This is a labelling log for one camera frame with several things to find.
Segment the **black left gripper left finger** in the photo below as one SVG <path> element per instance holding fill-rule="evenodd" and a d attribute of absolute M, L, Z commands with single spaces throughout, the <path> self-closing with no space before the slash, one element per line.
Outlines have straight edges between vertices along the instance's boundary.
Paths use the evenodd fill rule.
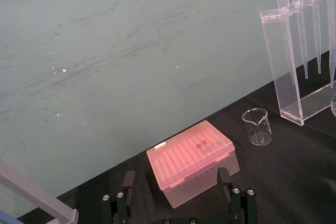
<path fill-rule="evenodd" d="M 135 171 L 124 176 L 122 187 L 115 194 L 101 198 L 101 223 L 130 223 L 132 197 L 135 186 Z"/>

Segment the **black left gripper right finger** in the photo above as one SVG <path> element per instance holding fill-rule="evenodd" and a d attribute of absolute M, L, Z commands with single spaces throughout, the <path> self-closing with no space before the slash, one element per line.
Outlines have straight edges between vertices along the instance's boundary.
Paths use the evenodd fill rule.
<path fill-rule="evenodd" d="M 248 188 L 241 190 L 233 185 L 227 168 L 217 169 L 217 185 L 223 190 L 228 202 L 228 223 L 259 223 L 256 191 Z"/>

